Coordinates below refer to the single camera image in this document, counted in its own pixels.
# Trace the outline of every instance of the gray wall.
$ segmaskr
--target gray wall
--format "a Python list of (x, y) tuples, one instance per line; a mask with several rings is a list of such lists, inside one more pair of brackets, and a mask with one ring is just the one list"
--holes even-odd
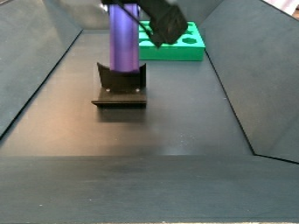
[(299, 162), (299, 21), (258, 0), (225, 0), (205, 45), (258, 155)]
[[(73, 18), (82, 29), (107, 28), (107, 14), (99, 9), (99, 0), (51, 0)], [(198, 25), (222, 0), (177, 0), (189, 21)]]
[(0, 6), (0, 136), (78, 34), (50, 0)]

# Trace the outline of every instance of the black holder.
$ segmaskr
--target black holder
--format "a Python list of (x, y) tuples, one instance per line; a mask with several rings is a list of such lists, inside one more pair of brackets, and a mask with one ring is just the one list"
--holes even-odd
[[(137, 4), (137, 0), (121, 0), (122, 4)], [(101, 0), (102, 4), (115, 4), (111, 0)]]
[(145, 65), (137, 72), (119, 73), (97, 63), (97, 71), (101, 89), (94, 105), (145, 106)]

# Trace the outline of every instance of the dark gray surface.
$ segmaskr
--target dark gray surface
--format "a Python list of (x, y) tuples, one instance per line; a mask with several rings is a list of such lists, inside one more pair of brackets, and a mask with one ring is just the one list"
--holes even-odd
[(0, 222), (297, 222), (299, 167), (260, 157), (2, 157)]
[(202, 29), (254, 153), (299, 162), (297, 21), (258, 0), (226, 0)]
[(78, 33), (49, 0), (1, 5), (0, 136)]
[[(177, 0), (189, 21), (198, 25), (222, 0)], [(107, 28), (107, 14), (99, 9), (99, 0), (53, 0), (85, 30)]]
[(146, 108), (97, 109), (107, 32), (85, 32), (0, 144), (0, 156), (249, 155), (202, 62), (146, 62)]

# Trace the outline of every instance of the green foam block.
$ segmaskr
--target green foam block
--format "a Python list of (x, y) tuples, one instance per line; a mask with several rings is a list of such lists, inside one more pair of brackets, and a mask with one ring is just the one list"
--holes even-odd
[[(149, 22), (141, 21), (145, 28)], [(173, 45), (162, 44), (157, 49), (138, 26), (139, 60), (202, 60), (205, 45), (196, 24), (188, 22), (188, 29)]]

